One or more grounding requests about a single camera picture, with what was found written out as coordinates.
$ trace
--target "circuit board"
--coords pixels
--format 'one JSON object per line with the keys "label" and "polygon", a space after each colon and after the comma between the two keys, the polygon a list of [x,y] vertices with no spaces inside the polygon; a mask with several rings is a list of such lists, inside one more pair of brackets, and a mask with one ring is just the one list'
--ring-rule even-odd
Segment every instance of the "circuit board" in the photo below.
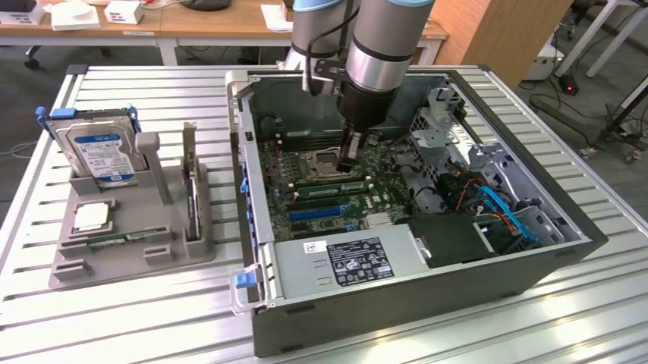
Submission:
{"label": "circuit board", "polygon": [[353,171],[339,174],[338,148],[283,152],[272,142],[259,145],[275,241],[371,228],[363,218],[373,214],[391,221],[411,214],[407,186],[389,150],[389,142],[367,146]]}

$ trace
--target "red cable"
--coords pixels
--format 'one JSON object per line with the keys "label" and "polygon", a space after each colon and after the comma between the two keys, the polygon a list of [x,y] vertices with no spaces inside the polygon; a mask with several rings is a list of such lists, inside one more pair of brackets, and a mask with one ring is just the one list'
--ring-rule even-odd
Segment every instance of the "red cable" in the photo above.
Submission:
{"label": "red cable", "polygon": [[508,226],[508,229],[509,229],[510,231],[516,230],[516,229],[514,229],[514,227],[513,227],[513,225],[512,225],[512,223],[510,223],[510,221],[506,219],[506,217],[505,217],[505,216],[504,216],[504,215],[502,215],[500,212],[493,212],[493,213],[494,213],[497,216],[500,216],[500,218],[502,219],[504,223],[505,223],[505,224],[506,224],[506,226]]}
{"label": "red cable", "polygon": [[474,182],[477,180],[483,180],[483,179],[482,178],[471,178],[471,179],[467,180],[466,185],[463,186],[462,196],[458,199],[457,207],[454,208],[454,211],[458,211],[458,208],[462,206],[463,197],[466,196],[467,186],[470,185],[470,182]]}

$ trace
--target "hard drive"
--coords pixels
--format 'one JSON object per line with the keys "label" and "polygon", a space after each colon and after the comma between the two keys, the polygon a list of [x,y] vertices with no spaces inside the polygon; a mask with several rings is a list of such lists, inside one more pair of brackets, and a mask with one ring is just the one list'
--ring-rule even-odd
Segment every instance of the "hard drive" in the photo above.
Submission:
{"label": "hard drive", "polygon": [[135,148],[140,127],[133,108],[57,109],[44,124],[76,177],[93,177],[101,188],[136,184],[135,172],[147,169],[147,162]]}

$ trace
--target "wooden cabinet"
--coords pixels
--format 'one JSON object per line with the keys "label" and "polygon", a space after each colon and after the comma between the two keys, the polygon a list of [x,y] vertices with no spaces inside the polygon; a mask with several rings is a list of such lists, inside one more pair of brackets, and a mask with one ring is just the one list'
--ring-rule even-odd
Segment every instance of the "wooden cabinet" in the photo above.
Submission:
{"label": "wooden cabinet", "polygon": [[572,0],[435,0],[449,34],[435,64],[485,64],[516,87]]}

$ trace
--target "slotted metal tabletop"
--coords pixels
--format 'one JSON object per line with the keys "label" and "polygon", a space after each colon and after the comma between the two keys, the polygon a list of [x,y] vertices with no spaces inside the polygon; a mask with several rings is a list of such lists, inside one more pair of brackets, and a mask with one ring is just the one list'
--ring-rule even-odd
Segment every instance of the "slotted metal tabletop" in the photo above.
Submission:
{"label": "slotted metal tabletop", "polygon": [[[133,104],[140,110],[143,130],[160,133],[159,155],[164,165],[178,163],[182,155],[183,122],[196,122],[198,152],[208,167],[218,256],[210,263],[129,281],[61,292],[49,290],[49,264],[69,192],[69,165],[43,134],[0,230],[0,252],[4,252],[0,360],[39,363],[648,360],[645,222],[497,77],[470,66],[453,69],[466,78],[609,236],[608,244],[580,263],[556,271],[518,297],[290,355],[255,358],[250,317],[234,316],[228,308],[227,276],[242,266],[223,88],[224,74],[232,68],[236,67],[91,67],[84,75],[65,77],[53,106],[101,109]],[[489,128],[474,112],[467,112],[475,133],[483,141],[491,140]]]}

